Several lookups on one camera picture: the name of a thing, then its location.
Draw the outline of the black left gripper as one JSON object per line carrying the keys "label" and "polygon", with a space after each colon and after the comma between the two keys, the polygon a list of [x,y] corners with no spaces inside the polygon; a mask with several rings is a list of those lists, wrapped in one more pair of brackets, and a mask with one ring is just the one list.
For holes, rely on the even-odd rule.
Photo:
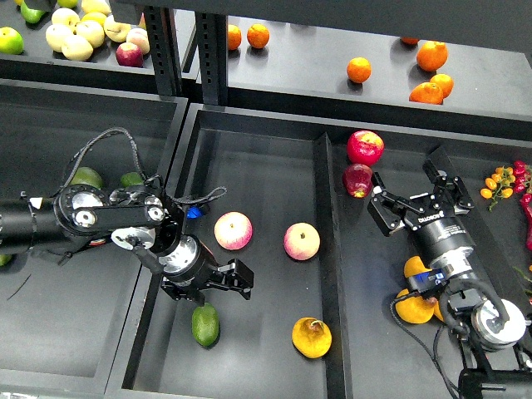
{"label": "black left gripper", "polygon": [[254,272],[241,260],[231,259],[219,266],[214,255],[194,235],[182,235],[169,254],[160,256],[163,266],[160,287],[172,299],[186,299],[197,306],[205,305],[206,289],[239,293],[251,299]]}

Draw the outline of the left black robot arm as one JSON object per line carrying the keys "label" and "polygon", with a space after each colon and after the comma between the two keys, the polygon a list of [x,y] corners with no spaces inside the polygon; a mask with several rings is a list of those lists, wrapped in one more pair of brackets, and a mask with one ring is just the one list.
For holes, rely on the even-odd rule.
{"label": "left black robot arm", "polygon": [[[129,141],[138,185],[110,193],[73,179],[86,153],[98,141],[122,134]],[[159,175],[147,176],[130,132],[112,127],[88,141],[71,158],[71,170],[50,197],[30,197],[1,202],[1,252],[50,254],[60,263],[88,249],[98,240],[112,241],[132,252],[174,300],[204,305],[204,291],[234,291],[249,299],[254,272],[238,259],[216,262],[211,251],[193,234],[185,234],[188,209],[223,196],[220,186],[197,199],[176,199],[166,194]]]}

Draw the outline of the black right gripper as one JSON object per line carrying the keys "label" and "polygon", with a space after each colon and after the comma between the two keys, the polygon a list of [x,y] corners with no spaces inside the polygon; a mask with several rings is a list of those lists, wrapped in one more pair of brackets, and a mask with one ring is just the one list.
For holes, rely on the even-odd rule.
{"label": "black right gripper", "polygon": [[460,217],[474,208],[473,200],[461,177],[449,176],[430,159],[424,161],[423,170],[433,191],[411,200],[389,192],[380,175],[373,172],[367,210],[386,237],[407,226],[427,268],[470,270],[468,257],[475,243]]}

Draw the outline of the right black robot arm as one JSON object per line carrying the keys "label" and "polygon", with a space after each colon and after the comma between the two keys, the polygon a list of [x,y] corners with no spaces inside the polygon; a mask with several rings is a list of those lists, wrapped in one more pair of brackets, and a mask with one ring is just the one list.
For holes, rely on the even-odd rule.
{"label": "right black robot arm", "polygon": [[426,352],[452,397],[529,398],[531,358],[524,341],[531,321],[471,266],[475,244],[459,217],[474,204],[462,179],[431,160],[423,170],[432,192],[408,199],[392,194],[378,173],[372,175],[370,215],[386,236],[407,229],[426,267],[409,277],[406,292],[392,300],[392,316],[398,318],[399,306],[410,299],[437,300],[444,326],[460,346],[459,381],[451,383],[441,365],[438,337]]}

